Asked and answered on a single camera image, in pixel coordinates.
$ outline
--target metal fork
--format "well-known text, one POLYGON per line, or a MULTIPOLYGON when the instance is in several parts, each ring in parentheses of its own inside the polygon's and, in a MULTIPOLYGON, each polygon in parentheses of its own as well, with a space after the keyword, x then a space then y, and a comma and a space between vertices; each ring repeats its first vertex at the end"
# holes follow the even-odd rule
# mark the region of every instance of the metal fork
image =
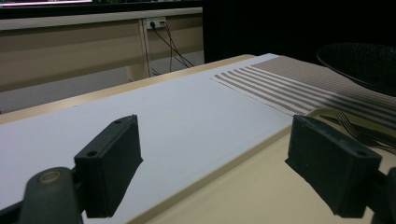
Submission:
POLYGON ((343 112, 337 113, 337 118, 340 121, 340 124, 346 129, 346 131, 353 137, 355 138, 358 142, 361 142, 362 144, 366 145, 367 147, 376 147, 379 149, 386 150, 390 153, 396 154, 396 148, 395 147, 387 147, 384 146, 380 143, 378 143, 376 140, 374 140, 373 137, 370 135, 367 135, 365 133, 361 133, 358 130, 353 127, 347 116, 343 112))

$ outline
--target floor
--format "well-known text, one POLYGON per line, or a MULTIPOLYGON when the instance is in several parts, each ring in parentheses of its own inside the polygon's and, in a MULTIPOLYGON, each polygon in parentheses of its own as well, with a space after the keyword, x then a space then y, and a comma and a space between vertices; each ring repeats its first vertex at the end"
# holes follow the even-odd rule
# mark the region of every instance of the floor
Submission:
MULTIPOLYGON (((191 66, 191 64, 195 66, 205 63, 203 51, 185 54, 183 57, 185 58, 184 64, 188 66, 191 66)), ((171 63, 170 58, 166 58, 152 61, 151 68, 154 74, 161 75, 169 73, 170 71, 174 72, 187 68, 184 64, 180 63, 175 58, 172 59, 171 63)), ((43 105, 83 93, 99 91, 128 82, 130 82, 130 79, 127 75, 126 67, 121 67, 82 77, 73 77, 36 85, 29 88, 4 91, 0 92, 0 114, 35 105, 43 105)))

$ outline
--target power outlet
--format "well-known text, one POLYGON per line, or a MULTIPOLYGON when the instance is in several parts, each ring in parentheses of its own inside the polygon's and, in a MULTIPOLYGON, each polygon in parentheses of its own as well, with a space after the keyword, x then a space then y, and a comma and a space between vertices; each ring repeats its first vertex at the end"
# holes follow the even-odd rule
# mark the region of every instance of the power outlet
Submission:
POLYGON ((161 22, 166 22, 165 17, 153 17, 153 18, 146 18, 146 25, 148 29, 152 29, 151 23, 154 22, 155 29, 163 28, 161 22))

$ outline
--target tray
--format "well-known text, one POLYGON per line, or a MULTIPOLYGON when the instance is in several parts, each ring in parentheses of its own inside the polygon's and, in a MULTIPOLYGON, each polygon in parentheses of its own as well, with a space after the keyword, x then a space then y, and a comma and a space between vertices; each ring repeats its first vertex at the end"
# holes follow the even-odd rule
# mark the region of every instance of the tray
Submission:
MULTIPOLYGON (((334 116, 332 109, 317 109, 307 116, 334 116)), ((387 129, 352 115, 361 126, 396 136, 387 129)), ((344 130, 327 120, 337 130, 344 130)), ((363 218, 335 216, 315 191, 285 163, 291 127, 281 130, 211 175, 186 187, 168 200, 132 219, 136 223, 370 223, 373 212, 363 218)), ((396 155, 373 149, 382 155, 380 170, 387 174, 396 165, 396 155)))

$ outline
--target table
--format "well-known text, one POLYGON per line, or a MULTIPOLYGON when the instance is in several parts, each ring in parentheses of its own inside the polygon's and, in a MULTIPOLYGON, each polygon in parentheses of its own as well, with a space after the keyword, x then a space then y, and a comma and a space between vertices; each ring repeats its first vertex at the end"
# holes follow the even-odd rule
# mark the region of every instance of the table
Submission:
POLYGON ((21 200, 39 171, 73 167, 73 157, 109 122, 131 114, 138 116, 144 161, 115 216, 85 223, 127 223, 200 180, 217 179, 263 140, 285 134, 292 116, 211 78, 279 58, 243 55, 0 116, 0 174, 8 180, 0 183, 0 208, 21 200))

